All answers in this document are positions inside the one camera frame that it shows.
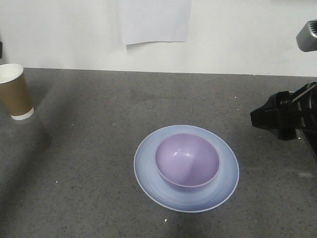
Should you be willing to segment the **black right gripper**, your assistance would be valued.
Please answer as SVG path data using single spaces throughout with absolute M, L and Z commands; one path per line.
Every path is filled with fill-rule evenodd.
M 267 130 L 280 140 L 296 139 L 296 130 L 316 133 L 317 83 L 308 83 L 295 92 L 278 92 L 250 116 L 252 126 Z

